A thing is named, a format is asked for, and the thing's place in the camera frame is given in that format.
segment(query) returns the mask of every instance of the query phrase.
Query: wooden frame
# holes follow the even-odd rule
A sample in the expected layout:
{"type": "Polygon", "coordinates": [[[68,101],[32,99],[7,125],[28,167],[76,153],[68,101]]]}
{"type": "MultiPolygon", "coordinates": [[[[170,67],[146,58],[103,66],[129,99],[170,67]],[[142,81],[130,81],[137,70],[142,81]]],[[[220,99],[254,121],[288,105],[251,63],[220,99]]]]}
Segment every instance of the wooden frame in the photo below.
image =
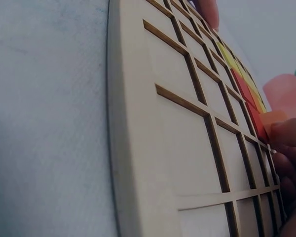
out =
{"type": "MultiPolygon", "coordinates": [[[[285,215],[271,160],[273,151],[258,139],[245,101],[216,42],[223,44],[234,59],[242,67],[243,65],[215,30],[211,30],[195,9],[183,0],[111,0],[108,30],[110,150],[117,222],[121,236],[181,237],[180,211],[220,204],[224,205],[226,210],[230,235],[242,236],[237,202],[247,198],[251,198],[254,204],[259,235],[266,236],[269,228],[264,224],[263,215],[265,216],[266,212],[262,213],[261,195],[267,195],[270,206],[270,211],[267,212],[270,213],[268,218],[273,223],[272,233],[277,234],[281,228],[278,223],[285,222],[285,215]],[[161,18],[164,17],[164,22],[171,21],[175,35],[167,35],[160,30],[159,22],[152,24],[145,17],[147,6],[153,7],[153,11],[158,12],[161,18]],[[185,34],[195,41],[194,46],[186,44],[185,34]],[[203,39],[204,36],[214,47],[207,45],[203,39]],[[199,56],[195,55],[195,45],[199,45],[199,48],[204,50],[209,64],[202,63],[199,56]],[[168,63],[169,66],[158,74],[163,70],[162,62],[168,63]],[[225,69],[230,83],[221,79],[219,74],[221,71],[217,69],[217,63],[225,69]],[[179,71],[181,78],[185,78],[184,83],[181,81],[178,83],[181,78],[176,78],[179,74],[176,67],[187,67],[179,71]],[[213,83],[218,85],[230,118],[209,106],[210,91],[205,90],[206,82],[200,78],[198,70],[204,72],[213,80],[213,83]],[[162,76],[167,73],[172,77],[162,76]],[[198,119],[195,119],[195,116],[198,116],[199,121],[202,122],[202,125],[198,126],[199,129],[206,128],[207,132],[203,132],[200,139],[209,141],[210,145],[204,149],[211,151],[208,154],[213,157],[221,192],[196,195],[176,193],[174,189],[176,184],[173,184],[167,162],[170,148],[165,148],[168,140],[174,138],[167,135],[165,131],[165,121],[161,116],[165,112],[159,109],[160,98],[167,101],[164,105],[166,107],[168,105],[172,107],[175,104],[171,111],[176,113],[178,110],[179,114],[182,113],[186,118],[190,118],[191,123],[198,124],[198,119]],[[234,110],[234,101],[239,103],[249,130],[239,122],[237,117],[239,111],[234,110]],[[234,191],[230,188],[230,184],[233,183],[233,186],[237,184],[227,167],[227,163],[230,162],[228,143],[222,142],[226,140],[219,135],[219,131],[222,130],[228,131],[225,137],[228,138],[231,134],[230,138],[233,137],[234,144],[238,146],[237,155],[241,156],[239,162],[243,162],[242,165],[245,167],[245,174],[239,178],[248,179],[249,184],[245,190],[234,191]],[[258,158],[264,180],[263,187],[257,188],[251,160],[252,150],[248,152],[246,146],[248,142],[256,151],[255,157],[258,158]],[[271,169],[271,175],[267,174],[267,165],[271,169]]],[[[193,124],[181,124],[178,121],[166,122],[173,123],[173,129],[178,124],[182,131],[185,128],[191,129],[189,126],[193,126],[193,124]]],[[[181,141],[182,144],[179,144],[179,147],[182,149],[188,147],[186,155],[191,157],[191,162],[199,161],[193,153],[196,146],[188,144],[192,141],[197,144],[197,140],[192,138],[180,140],[179,136],[178,134],[176,140],[174,139],[181,141]]],[[[208,157],[199,157],[204,162],[205,158],[208,160],[208,157]]]]}

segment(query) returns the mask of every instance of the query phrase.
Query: orange paper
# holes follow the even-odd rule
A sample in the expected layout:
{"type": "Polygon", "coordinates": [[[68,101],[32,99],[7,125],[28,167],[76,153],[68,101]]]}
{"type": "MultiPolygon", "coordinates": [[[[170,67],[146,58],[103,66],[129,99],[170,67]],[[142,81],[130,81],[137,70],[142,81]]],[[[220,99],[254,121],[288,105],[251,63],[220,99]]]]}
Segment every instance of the orange paper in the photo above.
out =
{"type": "Polygon", "coordinates": [[[260,114],[261,122],[268,136],[271,134],[271,125],[275,122],[283,122],[288,119],[286,113],[282,110],[271,111],[260,114]]]}

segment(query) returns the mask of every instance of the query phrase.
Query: square compartment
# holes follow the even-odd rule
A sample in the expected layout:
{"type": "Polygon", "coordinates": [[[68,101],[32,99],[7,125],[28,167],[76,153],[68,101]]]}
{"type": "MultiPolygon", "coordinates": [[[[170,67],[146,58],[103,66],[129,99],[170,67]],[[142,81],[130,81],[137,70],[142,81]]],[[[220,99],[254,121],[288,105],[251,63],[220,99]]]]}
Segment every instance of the square compartment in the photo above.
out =
{"type": "Polygon", "coordinates": [[[222,96],[222,91],[217,82],[211,79],[201,69],[197,68],[196,71],[199,80],[202,82],[202,89],[204,91],[208,106],[230,120],[229,112],[222,96]]]}
{"type": "Polygon", "coordinates": [[[175,194],[221,193],[204,118],[161,96],[157,101],[175,194]]]}
{"type": "Polygon", "coordinates": [[[265,163],[268,180],[270,182],[270,185],[273,186],[274,180],[273,180],[273,176],[272,176],[271,166],[270,166],[270,163],[268,162],[267,153],[265,150],[262,150],[262,158],[263,158],[263,162],[265,163]]]}
{"type": "Polygon", "coordinates": [[[212,42],[212,40],[210,38],[208,38],[204,33],[201,33],[201,35],[202,35],[202,38],[203,38],[204,42],[206,43],[207,47],[209,47],[214,52],[216,52],[216,48],[215,48],[214,43],[212,42]]]}
{"type": "Polygon", "coordinates": [[[163,32],[168,37],[178,41],[177,34],[174,30],[172,21],[169,17],[159,11],[156,7],[151,5],[146,0],[141,1],[143,19],[155,26],[158,30],[163,32]]]}
{"type": "Polygon", "coordinates": [[[197,99],[185,57],[149,31],[146,37],[156,82],[165,81],[197,99]]]}
{"type": "Polygon", "coordinates": [[[195,32],[190,19],[188,19],[182,12],[177,10],[177,8],[175,6],[172,6],[172,11],[173,11],[173,14],[177,17],[177,19],[179,21],[181,21],[183,24],[185,24],[185,26],[187,26],[192,32],[195,32]]]}
{"type": "Polygon", "coordinates": [[[268,200],[268,194],[261,195],[261,210],[262,210],[262,219],[265,229],[265,236],[273,236],[273,221],[271,216],[270,202],[268,200]]]}
{"type": "Polygon", "coordinates": [[[211,69],[211,65],[208,61],[207,55],[202,45],[200,45],[192,36],[183,31],[183,37],[190,50],[190,52],[207,68],[211,69]]]}
{"type": "Polygon", "coordinates": [[[240,102],[232,95],[229,95],[229,99],[233,107],[233,111],[235,112],[239,127],[242,128],[248,134],[250,134],[248,123],[246,121],[246,117],[244,115],[244,111],[240,105],[240,102]]]}
{"type": "Polygon", "coordinates": [[[279,195],[278,191],[273,192],[276,224],[277,224],[277,229],[279,230],[282,226],[282,217],[281,217],[281,208],[282,207],[280,206],[278,195],[279,195]]]}
{"type": "Polygon", "coordinates": [[[246,198],[237,201],[241,236],[256,237],[259,236],[257,216],[252,198],[246,198]]]}
{"type": "Polygon", "coordinates": [[[229,237],[224,204],[179,212],[182,237],[229,237]]]}
{"type": "Polygon", "coordinates": [[[233,88],[232,83],[230,81],[230,77],[227,74],[226,68],[222,64],[220,64],[220,62],[218,62],[216,59],[214,59],[214,63],[216,65],[221,80],[230,88],[233,88]]]}
{"type": "Polygon", "coordinates": [[[251,168],[253,171],[253,176],[255,178],[256,186],[257,188],[263,188],[265,187],[264,178],[257,154],[257,150],[251,142],[246,141],[246,148],[249,156],[249,161],[251,164],[251,168]]]}
{"type": "Polygon", "coordinates": [[[230,191],[249,190],[247,171],[239,147],[237,136],[218,126],[218,138],[222,157],[229,180],[230,191]]]}

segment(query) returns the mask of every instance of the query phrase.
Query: colored paper square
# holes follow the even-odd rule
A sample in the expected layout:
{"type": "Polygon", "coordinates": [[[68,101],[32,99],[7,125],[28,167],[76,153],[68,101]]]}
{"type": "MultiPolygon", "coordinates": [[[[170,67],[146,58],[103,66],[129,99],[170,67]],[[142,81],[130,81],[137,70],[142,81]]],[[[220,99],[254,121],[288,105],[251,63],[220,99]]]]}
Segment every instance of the colored paper square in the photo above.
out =
{"type": "Polygon", "coordinates": [[[233,59],[231,53],[229,52],[228,49],[226,49],[220,42],[217,42],[217,45],[219,47],[219,49],[222,52],[223,58],[225,59],[225,61],[227,62],[227,64],[229,65],[229,67],[233,68],[234,70],[236,70],[239,74],[241,74],[236,61],[233,59]]]}
{"type": "Polygon", "coordinates": [[[246,106],[258,138],[264,142],[267,142],[268,136],[260,119],[259,112],[250,103],[246,103],[246,106]]]}
{"type": "Polygon", "coordinates": [[[242,66],[237,61],[235,61],[235,62],[237,64],[237,67],[239,68],[239,71],[240,71],[242,77],[245,78],[245,75],[247,74],[247,72],[242,68],[242,66]]]}
{"type": "Polygon", "coordinates": [[[251,92],[249,87],[247,86],[246,82],[243,80],[243,78],[233,69],[231,69],[231,73],[233,75],[233,77],[236,80],[236,83],[239,87],[240,93],[242,95],[242,97],[249,102],[251,105],[253,105],[255,107],[255,102],[252,98],[251,92]]]}
{"type": "Polygon", "coordinates": [[[271,111],[260,114],[261,122],[268,136],[271,134],[271,125],[275,122],[283,122],[288,119],[286,113],[282,110],[271,111]]]}
{"type": "Polygon", "coordinates": [[[258,111],[259,113],[263,113],[263,109],[262,109],[262,107],[261,107],[261,103],[260,103],[260,101],[259,101],[258,95],[257,95],[255,92],[253,92],[253,90],[252,90],[251,88],[249,88],[249,91],[250,91],[250,93],[251,93],[251,96],[252,96],[252,98],[253,98],[253,101],[254,101],[254,103],[255,103],[255,106],[256,106],[257,111],[258,111]]]}
{"type": "Polygon", "coordinates": [[[259,100],[259,102],[260,102],[263,113],[266,113],[267,110],[266,110],[266,107],[265,107],[264,103],[261,100],[259,100]]]}

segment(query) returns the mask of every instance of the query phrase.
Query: wooden grid board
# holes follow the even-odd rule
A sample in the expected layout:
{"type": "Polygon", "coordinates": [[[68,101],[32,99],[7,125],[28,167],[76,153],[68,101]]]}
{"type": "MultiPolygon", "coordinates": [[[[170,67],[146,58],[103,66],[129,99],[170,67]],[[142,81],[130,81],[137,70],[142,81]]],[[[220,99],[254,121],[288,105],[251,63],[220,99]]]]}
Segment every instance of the wooden grid board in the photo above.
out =
{"type": "Polygon", "coordinates": [[[111,0],[108,107],[122,237],[266,236],[285,222],[273,151],[183,0],[111,0]]]}

